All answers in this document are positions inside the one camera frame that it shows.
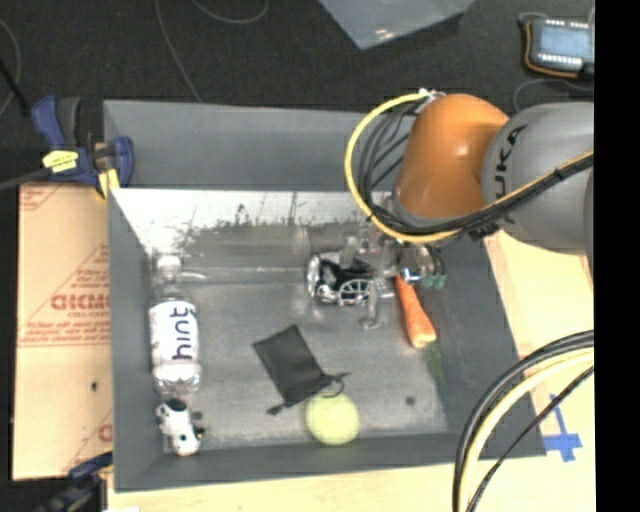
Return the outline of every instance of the kuka logo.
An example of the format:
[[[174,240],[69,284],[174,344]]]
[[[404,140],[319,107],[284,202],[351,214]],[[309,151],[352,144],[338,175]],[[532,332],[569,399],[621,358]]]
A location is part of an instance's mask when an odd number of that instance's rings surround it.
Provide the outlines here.
[[[109,309],[109,295],[104,293],[58,294],[51,297],[50,305],[57,311]]]
[[[502,199],[504,196],[507,195],[506,175],[507,175],[507,172],[509,171],[507,167],[507,161],[509,160],[509,157],[511,157],[511,152],[513,151],[513,147],[516,145],[516,141],[518,140],[518,136],[520,135],[520,132],[524,130],[526,127],[527,125],[525,124],[523,126],[519,126],[513,129],[507,136],[507,142],[509,144],[508,148],[504,148],[504,147],[500,148],[500,154],[498,156],[500,160],[496,165],[496,173],[493,177],[496,184],[496,199]],[[514,223],[513,219],[511,219],[509,215],[506,215],[504,217],[504,220],[511,224]]]

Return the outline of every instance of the cable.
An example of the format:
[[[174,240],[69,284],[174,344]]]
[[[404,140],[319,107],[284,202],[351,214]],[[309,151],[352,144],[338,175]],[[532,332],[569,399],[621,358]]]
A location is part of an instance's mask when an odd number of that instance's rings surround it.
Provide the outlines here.
[[[525,394],[530,392],[533,388],[548,379],[553,374],[566,370],[568,368],[572,368],[574,366],[579,366],[587,363],[593,364],[593,360],[593,349],[589,349],[589,352],[585,354],[580,354],[578,356],[574,356],[569,359],[563,359],[560,362],[553,363],[550,366],[541,369],[537,373],[523,380],[509,393],[507,393],[507,395],[502,400],[498,402],[498,404],[486,416],[473,440],[473,443],[469,447],[469,453],[460,477],[460,499],[458,501],[459,507],[462,505],[462,499],[466,498],[467,500],[469,500],[470,498],[470,475],[473,472],[473,467],[480,457],[480,453],[482,452],[487,439],[491,435],[491,432],[493,432],[493,429],[496,427],[496,425],[503,418],[503,416],[509,411],[509,409],[511,409],[511,407],[513,407],[513,405]]]
[[[367,139],[365,143],[362,158],[360,160],[359,165],[359,185],[358,190],[363,192],[364,200],[368,205],[373,204],[373,198],[371,195],[373,185],[371,183],[373,170],[375,167],[382,161],[384,158],[393,151],[397,146],[393,144],[393,138],[396,136],[400,129],[400,125],[402,123],[402,119],[405,115],[410,112],[415,111],[417,105],[409,104],[403,106],[397,112],[391,112],[387,114],[386,118],[378,123],[378,125],[374,128],[371,136]],[[388,135],[389,130],[393,127],[393,131],[390,135]],[[378,153],[381,150],[381,144],[386,145],[387,149],[383,152],[381,156],[378,156]]]
[[[202,4],[200,4],[196,0],[191,0],[191,3],[193,3],[194,6],[196,6],[198,9],[200,9],[200,11],[202,11],[204,14],[206,14],[210,18],[212,18],[214,20],[217,20],[217,21],[221,21],[223,23],[228,23],[228,24],[233,24],[233,25],[248,25],[250,23],[254,23],[254,22],[258,21],[259,19],[261,19],[262,17],[264,17],[267,14],[267,11],[269,10],[269,0],[265,0],[264,7],[262,8],[262,10],[257,15],[255,15],[255,16],[253,16],[251,18],[234,19],[234,18],[226,18],[224,16],[220,16],[218,14],[215,14],[215,13],[209,11],[208,9],[206,9],[204,6],[202,6]],[[158,18],[158,24],[160,25],[160,31],[162,32],[162,37],[164,37],[165,43],[167,44],[167,48],[169,48],[169,51],[171,52],[171,57],[173,58],[173,62],[175,62],[176,66],[178,66],[178,69],[180,70],[180,73],[182,74],[182,78],[184,78],[184,81],[187,83],[187,86],[189,86],[189,89],[191,90],[191,94],[193,95],[193,97],[196,100],[198,100],[199,103],[204,103],[204,100],[202,99],[202,97],[198,93],[198,90],[196,89],[195,85],[193,85],[193,82],[189,78],[187,70],[185,69],[184,65],[182,64],[182,60],[178,56],[178,52],[176,51],[175,47],[173,46],[173,43],[171,42],[171,38],[169,37],[169,33],[167,32],[167,29],[166,29],[166,27],[164,25],[164,20],[162,18],[162,12],[160,11],[159,0],[154,0],[154,5],[155,5],[156,17]]]
[[[164,40],[167,43],[167,47],[169,48],[169,51],[171,52],[171,56],[173,57],[173,61],[175,62],[176,66],[178,66],[178,69],[180,70],[180,73],[182,73],[182,77],[184,78],[184,81],[189,86],[189,89],[191,89],[191,94],[193,94],[193,97],[196,100],[198,100],[198,102],[204,103],[203,99],[200,97],[200,95],[198,94],[198,91],[196,90],[195,86],[193,85],[193,82],[191,82],[191,79],[189,78],[189,75],[187,74],[187,71],[184,69],[184,66],[182,65],[182,61],[180,60],[180,57],[178,57],[178,53],[176,52],[176,49],[174,48],[173,44],[171,43],[171,39],[169,38],[169,34],[167,33],[167,29],[164,26],[164,21],[162,19],[162,13],[160,12],[159,0],[154,0],[154,4],[155,4],[156,16],[158,18],[158,24],[160,25],[160,31],[162,32],[162,36],[164,37]]]
[[[540,414],[538,414],[533,419],[533,421],[529,423],[529,425],[527,425],[527,428],[525,428],[520,433],[520,435],[511,443],[511,445],[509,445],[507,450],[500,456],[497,462],[491,467],[491,469],[484,476],[484,478],[480,482],[480,485],[476,489],[476,492],[471,498],[471,501],[469,502],[469,506],[467,507],[466,512],[475,511],[480,501],[480,498],[482,498],[484,491],[487,489],[487,486],[489,485],[489,482],[491,481],[493,476],[496,474],[496,472],[498,471],[502,463],[506,460],[508,455],[511,453],[511,451],[520,443],[520,441],[522,441],[522,439],[524,439],[525,436],[530,434],[540,423],[542,423],[542,421],[556,407],[558,407],[564,401],[564,399],[567,398],[580,384],[582,384],[582,382],[584,382],[588,377],[593,375],[594,371],[595,371],[595,367],[590,366],[584,372],[578,375],[575,379],[573,379],[573,381],[571,381],[571,383],[569,383],[568,386],[566,386],[553,400],[551,400],[551,402],[549,402],[549,404],[542,410],[542,412],[540,412]]]
[[[376,188],[382,181],[384,181],[384,179],[387,176],[389,176],[389,174],[395,171],[402,163],[402,160],[403,160],[403,157],[399,156],[389,167],[387,167],[387,169],[383,173],[381,173],[380,176],[378,176],[376,180],[372,183],[371,190]]]
[[[227,18],[225,16],[220,16],[219,14],[213,13],[207,10],[205,7],[203,7],[202,4],[197,0],[191,0],[191,3],[195,5],[198,9],[200,9],[204,14],[209,16],[210,18],[213,18],[214,20],[217,20],[217,21],[222,21],[223,23],[229,23],[231,25],[248,25],[249,23],[255,23],[259,19],[262,19],[267,14],[267,11],[269,10],[269,0],[264,0],[264,5],[258,14],[256,14],[255,16],[252,16],[251,18],[237,19],[237,18]]]
[[[2,105],[0,105],[0,117],[2,117],[3,114],[6,112],[7,108],[9,108],[9,105],[11,104],[11,101],[13,100],[14,96],[17,96],[18,99],[20,100],[23,110],[25,110],[25,108],[28,110],[29,106],[27,105],[27,102],[24,100],[24,98],[20,94],[20,91],[17,90],[17,85],[20,83],[20,78],[22,74],[22,51],[20,50],[20,44],[18,43],[16,36],[13,34],[11,29],[9,28],[9,25],[7,25],[1,19],[0,19],[0,27],[2,27],[4,31],[7,33],[7,35],[9,36],[9,39],[11,40],[11,44],[13,44],[13,48],[15,49],[15,54],[16,54],[15,78],[12,78],[11,75],[9,75],[8,71],[4,69],[4,65],[0,61],[0,71],[2,71],[3,75],[5,75],[5,71],[6,71],[5,78],[7,78],[9,87],[11,88],[9,95],[4,100]]]
[[[513,91],[513,94],[511,96],[511,104],[513,106],[513,110],[515,112],[520,112],[522,110],[522,107],[520,106],[520,103],[518,102],[518,97],[520,96],[520,93],[524,89],[526,89],[527,87],[530,87],[532,85],[538,85],[538,84],[547,84],[548,85],[548,84],[552,84],[552,83],[559,83],[559,84],[564,85],[567,89],[573,89],[573,90],[579,91],[579,92],[593,92],[593,87],[579,87],[577,85],[569,83],[568,81],[562,80],[560,78],[534,78],[533,80],[529,80],[527,82],[521,83]]]
[[[462,472],[466,464],[469,446],[474,439],[475,433],[478,429],[478,425],[482,422],[491,405],[499,399],[499,397],[505,392],[507,388],[509,388],[514,379],[519,378],[529,368],[533,368],[534,366],[543,363],[544,361],[549,360],[552,357],[593,346],[593,330],[571,334],[548,343],[547,345],[535,350],[527,357],[525,357],[522,361],[518,362],[516,365],[508,369],[477,401],[475,407],[469,415],[465,427],[463,428],[462,434],[460,436],[460,443],[458,445],[458,450],[456,453],[452,485],[452,502],[454,506],[453,509],[455,511],[459,509],[460,481]]]
[[[17,187],[18,185],[22,185],[23,183],[29,183],[31,181],[42,179],[45,176],[44,172],[45,172],[44,169],[38,169],[37,171],[23,174],[21,176],[18,176],[17,178],[11,178],[11,179],[2,181],[0,182],[0,192],[13,187]]]
[[[593,166],[593,150],[586,151],[575,159],[563,163],[546,174],[539,176],[532,182],[523,185],[509,194],[506,194],[490,205],[470,215],[442,222],[431,227],[407,224],[397,217],[392,216],[390,212],[382,209],[381,207],[369,204],[370,201],[366,198],[369,192],[367,190],[362,192],[366,184],[362,174],[359,174],[360,186],[356,185],[353,176],[353,152],[356,142],[362,135],[363,131],[375,118],[404,103],[421,102],[428,104],[430,101],[435,99],[436,94],[438,93],[423,89],[417,93],[400,96],[379,105],[369,112],[362,121],[360,121],[347,144],[344,158],[344,170],[349,190],[356,204],[367,217],[367,220],[370,220],[380,231],[391,238],[409,243],[422,244],[459,237],[464,233],[472,232],[491,222],[497,221],[499,218],[504,217],[504,215],[506,215],[510,210],[520,206],[523,202],[533,199],[549,187],[572,176],[573,174],[576,174],[577,172],[581,172]],[[383,129],[384,127],[376,126],[374,131],[378,135],[374,134],[373,136],[379,136]],[[368,158],[368,154],[363,155],[362,158]]]
[[[549,16],[547,16],[546,14],[542,13],[542,12],[522,12],[520,13],[520,15],[518,16],[518,23],[520,23],[521,25],[525,25],[527,22],[533,20],[533,19],[545,19],[548,18]]]

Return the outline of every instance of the toy vehicle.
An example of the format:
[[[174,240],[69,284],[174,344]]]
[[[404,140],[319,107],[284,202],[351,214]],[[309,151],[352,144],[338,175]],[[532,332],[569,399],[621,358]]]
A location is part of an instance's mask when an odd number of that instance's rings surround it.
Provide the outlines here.
[[[329,304],[363,304],[371,294],[373,277],[373,267],[358,258],[349,267],[343,267],[316,254],[307,265],[307,291]]]
[[[187,404],[171,398],[156,408],[160,431],[171,439],[173,451],[182,457],[193,455],[200,449],[204,429],[195,427]]]

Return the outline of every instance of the orange carrot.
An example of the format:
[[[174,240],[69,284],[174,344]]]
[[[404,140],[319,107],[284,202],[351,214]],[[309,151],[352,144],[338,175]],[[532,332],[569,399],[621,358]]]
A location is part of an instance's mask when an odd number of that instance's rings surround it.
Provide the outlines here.
[[[415,289],[410,284],[405,283],[400,275],[396,275],[396,289],[404,312],[409,342],[416,348],[424,348],[436,340],[436,330],[424,309],[422,309]]]

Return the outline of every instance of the plastic water bottle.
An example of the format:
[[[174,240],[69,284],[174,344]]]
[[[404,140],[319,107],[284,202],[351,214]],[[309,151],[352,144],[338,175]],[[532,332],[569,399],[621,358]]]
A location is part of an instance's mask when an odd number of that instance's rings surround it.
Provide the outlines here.
[[[188,398],[202,379],[198,312],[180,286],[180,256],[161,254],[154,260],[149,309],[153,382],[163,397]]]

